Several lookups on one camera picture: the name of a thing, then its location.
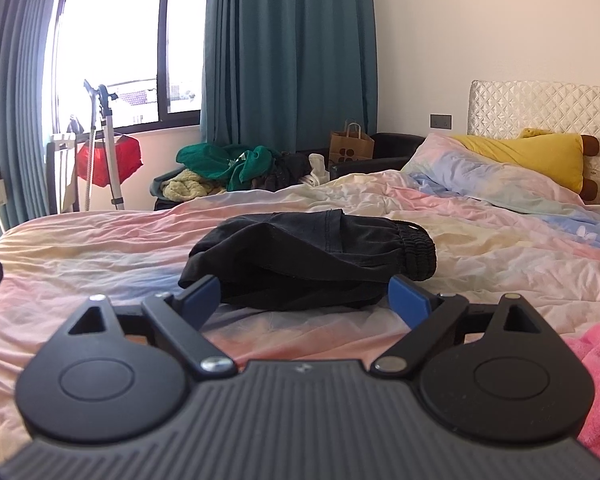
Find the black shorts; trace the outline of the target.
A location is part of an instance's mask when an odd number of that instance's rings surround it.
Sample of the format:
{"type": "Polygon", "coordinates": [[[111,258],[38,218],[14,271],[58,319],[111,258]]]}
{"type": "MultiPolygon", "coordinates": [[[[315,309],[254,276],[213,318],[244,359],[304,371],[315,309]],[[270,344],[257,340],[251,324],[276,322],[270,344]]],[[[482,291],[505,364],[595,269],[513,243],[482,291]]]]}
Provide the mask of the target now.
{"type": "Polygon", "coordinates": [[[340,209],[244,214],[221,222],[189,252],[178,284],[205,275],[221,300],[270,311],[362,308],[402,274],[415,282],[437,270],[434,241],[418,224],[340,209]]]}

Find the cream knitted garment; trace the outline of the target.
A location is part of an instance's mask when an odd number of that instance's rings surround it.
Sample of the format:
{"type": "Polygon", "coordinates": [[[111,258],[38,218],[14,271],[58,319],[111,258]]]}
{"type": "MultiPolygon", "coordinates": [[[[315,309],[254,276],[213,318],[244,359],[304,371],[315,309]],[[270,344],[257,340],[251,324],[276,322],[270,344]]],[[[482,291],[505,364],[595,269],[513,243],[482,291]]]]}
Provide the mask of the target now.
{"type": "Polygon", "coordinates": [[[160,191],[166,200],[184,203],[199,197],[222,194],[225,192],[225,188],[218,182],[205,179],[196,172],[184,169],[161,183],[160,191]]]}

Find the green garment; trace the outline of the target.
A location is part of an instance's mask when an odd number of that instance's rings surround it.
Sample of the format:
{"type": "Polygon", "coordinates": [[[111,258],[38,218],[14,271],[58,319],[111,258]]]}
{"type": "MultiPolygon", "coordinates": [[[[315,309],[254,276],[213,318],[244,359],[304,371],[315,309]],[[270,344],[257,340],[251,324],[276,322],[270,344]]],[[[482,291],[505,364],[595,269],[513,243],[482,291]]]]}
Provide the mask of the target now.
{"type": "Polygon", "coordinates": [[[252,181],[267,177],[279,152],[264,145],[219,146],[199,143],[181,148],[175,160],[198,176],[224,186],[227,191],[250,190],[252,181]]]}

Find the pastel pillow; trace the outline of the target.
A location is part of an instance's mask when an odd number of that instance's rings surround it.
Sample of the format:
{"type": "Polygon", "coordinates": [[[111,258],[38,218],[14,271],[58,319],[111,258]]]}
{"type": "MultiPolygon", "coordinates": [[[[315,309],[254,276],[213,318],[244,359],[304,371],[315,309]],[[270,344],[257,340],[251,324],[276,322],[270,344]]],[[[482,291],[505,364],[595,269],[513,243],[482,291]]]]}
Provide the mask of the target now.
{"type": "Polygon", "coordinates": [[[585,205],[544,174],[469,151],[457,136],[430,134],[402,172],[424,193],[482,200],[600,249],[600,206],[585,205]]]}

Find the pastel tie-dye duvet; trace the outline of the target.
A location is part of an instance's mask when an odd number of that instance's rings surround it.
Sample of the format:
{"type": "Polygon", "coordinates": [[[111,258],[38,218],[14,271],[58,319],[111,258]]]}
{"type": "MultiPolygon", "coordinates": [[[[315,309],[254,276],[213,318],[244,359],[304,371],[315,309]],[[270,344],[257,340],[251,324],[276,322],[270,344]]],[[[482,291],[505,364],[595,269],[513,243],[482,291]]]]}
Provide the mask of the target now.
{"type": "Polygon", "coordinates": [[[581,441],[600,456],[600,207],[526,170],[499,177],[387,171],[319,188],[238,192],[158,212],[84,212],[23,223],[0,239],[0,462],[28,440],[15,381],[92,292],[132,304],[218,274],[238,303],[208,337],[251,359],[365,361],[406,327],[360,296],[405,257],[394,229],[422,226],[437,251],[430,292],[492,302],[524,295],[592,373],[581,441]]]}

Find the white garment on pile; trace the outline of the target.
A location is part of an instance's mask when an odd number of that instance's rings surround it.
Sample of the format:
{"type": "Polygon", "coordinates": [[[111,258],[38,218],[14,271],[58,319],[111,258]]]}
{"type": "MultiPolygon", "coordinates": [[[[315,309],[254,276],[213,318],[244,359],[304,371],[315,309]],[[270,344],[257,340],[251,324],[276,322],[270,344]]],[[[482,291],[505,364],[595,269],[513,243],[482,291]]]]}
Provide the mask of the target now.
{"type": "Polygon", "coordinates": [[[309,154],[308,161],[311,170],[301,179],[301,182],[309,186],[320,186],[327,183],[330,180],[330,177],[325,166],[324,156],[312,153],[309,154]]]}

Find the black garment on pile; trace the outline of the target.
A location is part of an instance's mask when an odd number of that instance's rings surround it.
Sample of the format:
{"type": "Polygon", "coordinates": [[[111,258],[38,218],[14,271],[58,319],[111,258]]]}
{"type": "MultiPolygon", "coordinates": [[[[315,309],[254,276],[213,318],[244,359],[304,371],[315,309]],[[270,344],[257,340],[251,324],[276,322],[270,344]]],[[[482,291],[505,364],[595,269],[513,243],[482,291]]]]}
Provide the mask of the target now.
{"type": "Polygon", "coordinates": [[[306,154],[281,154],[274,157],[272,169],[265,176],[252,180],[252,188],[276,192],[296,185],[311,172],[309,157],[306,154]]]}

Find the brown paper bag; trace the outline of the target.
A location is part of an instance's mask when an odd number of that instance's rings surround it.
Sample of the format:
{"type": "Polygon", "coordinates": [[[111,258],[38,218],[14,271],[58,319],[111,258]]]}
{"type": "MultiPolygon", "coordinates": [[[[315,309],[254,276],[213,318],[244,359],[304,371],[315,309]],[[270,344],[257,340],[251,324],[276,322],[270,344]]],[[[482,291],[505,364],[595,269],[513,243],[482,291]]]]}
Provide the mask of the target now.
{"type": "Polygon", "coordinates": [[[330,133],[328,157],[331,164],[371,160],[375,141],[357,122],[346,122],[341,131],[330,133]]]}

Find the metal tripod stand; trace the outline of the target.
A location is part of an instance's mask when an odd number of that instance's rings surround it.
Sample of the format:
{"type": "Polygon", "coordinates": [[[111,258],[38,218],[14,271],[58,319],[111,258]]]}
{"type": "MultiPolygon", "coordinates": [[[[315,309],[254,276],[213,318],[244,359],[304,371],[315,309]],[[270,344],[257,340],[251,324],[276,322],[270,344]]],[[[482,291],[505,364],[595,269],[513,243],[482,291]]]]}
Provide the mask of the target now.
{"type": "Polygon", "coordinates": [[[83,81],[91,100],[91,125],[88,133],[54,133],[45,148],[45,177],[48,209],[51,214],[80,209],[78,190],[78,145],[85,141],[88,149],[84,207],[91,209],[95,174],[95,148],[102,144],[105,154],[108,188],[115,210],[125,210],[116,154],[116,135],[110,102],[118,98],[101,84],[94,88],[83,81]]]}

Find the yellow plush pillow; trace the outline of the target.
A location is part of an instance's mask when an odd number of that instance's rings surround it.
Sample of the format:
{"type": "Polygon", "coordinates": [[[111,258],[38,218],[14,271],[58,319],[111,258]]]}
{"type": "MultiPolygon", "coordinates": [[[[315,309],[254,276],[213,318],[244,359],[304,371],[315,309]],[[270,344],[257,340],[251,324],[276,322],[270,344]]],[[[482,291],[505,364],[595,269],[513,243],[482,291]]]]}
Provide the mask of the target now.
{"type": "Polygon", "coordinates": [[[469,134],[453,139],[488,159],[538,172],[577,193],[585,202],[597,197],[597,183],[584,175],[585,159],[600,154],[596,136],[525,128],[515,139],[495,140],[469,134]]]}

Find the quilted white headboard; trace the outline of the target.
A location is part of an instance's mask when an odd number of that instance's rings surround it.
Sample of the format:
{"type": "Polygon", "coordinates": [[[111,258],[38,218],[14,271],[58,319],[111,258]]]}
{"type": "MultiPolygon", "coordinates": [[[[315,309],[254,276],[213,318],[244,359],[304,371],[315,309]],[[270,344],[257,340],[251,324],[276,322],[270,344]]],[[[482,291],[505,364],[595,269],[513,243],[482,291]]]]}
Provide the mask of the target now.
{"type": "MultiPolygon", "coordinates": [[[[467,132],[492,139],[513,139],[525,128],[581,133],[600,141],[600,87],[549,81],[471,83],[467,132]]],[[[584,163],[585,177],[598,185],[600,152],[584,163]]]]}

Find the teal curtain left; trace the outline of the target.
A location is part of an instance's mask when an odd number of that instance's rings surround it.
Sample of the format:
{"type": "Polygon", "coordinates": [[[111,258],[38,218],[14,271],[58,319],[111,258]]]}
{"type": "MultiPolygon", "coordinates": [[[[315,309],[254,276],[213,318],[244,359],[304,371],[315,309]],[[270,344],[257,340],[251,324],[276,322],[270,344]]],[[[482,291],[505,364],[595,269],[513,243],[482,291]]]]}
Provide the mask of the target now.
{"type": "Polygon", "coordinates": [[[0,177],[9,229],[48,214],[43,75],[54,0],[0,0],[0,177]]]}

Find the teal curtain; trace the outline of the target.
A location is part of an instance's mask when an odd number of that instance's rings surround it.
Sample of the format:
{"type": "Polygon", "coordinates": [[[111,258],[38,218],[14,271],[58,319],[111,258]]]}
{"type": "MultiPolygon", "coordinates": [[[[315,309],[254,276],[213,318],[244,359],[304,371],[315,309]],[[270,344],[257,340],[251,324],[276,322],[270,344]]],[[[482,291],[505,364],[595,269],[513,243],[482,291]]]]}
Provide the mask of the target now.
{"type": "Polygon", "coordinates": [[[9,229],[48,214],[43,75],[54,0],[0,0],[0,177],[9,229]]]}
{"type": "Polygon", "coordinates": [[[200,126],[210,143],[327,148],[375,133],[374,0],[207,0],[200,126]]]}

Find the teal curtain right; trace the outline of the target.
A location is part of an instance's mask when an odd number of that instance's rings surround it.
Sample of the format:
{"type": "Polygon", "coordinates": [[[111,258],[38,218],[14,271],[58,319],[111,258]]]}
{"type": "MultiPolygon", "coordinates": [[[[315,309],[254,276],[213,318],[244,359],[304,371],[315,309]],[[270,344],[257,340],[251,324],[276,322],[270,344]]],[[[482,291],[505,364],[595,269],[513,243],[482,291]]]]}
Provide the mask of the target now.
{"type": "Polygon", "coordinates": [[[375,133],[374,0],[207,0],[200,126],[210,143],[327,148],[375,133]]]}

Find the wall socket plate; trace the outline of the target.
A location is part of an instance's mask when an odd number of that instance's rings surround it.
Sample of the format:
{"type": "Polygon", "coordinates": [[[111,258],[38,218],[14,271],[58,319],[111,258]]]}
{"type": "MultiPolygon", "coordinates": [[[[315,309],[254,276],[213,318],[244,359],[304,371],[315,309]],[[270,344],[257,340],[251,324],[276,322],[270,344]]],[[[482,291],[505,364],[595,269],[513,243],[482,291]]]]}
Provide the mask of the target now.
{"type": "Polygon", "coordinates": [[[431,129],[451,130],[453,128],[453,116],[451,114],[430,114],[429,127],[431,129]]]}

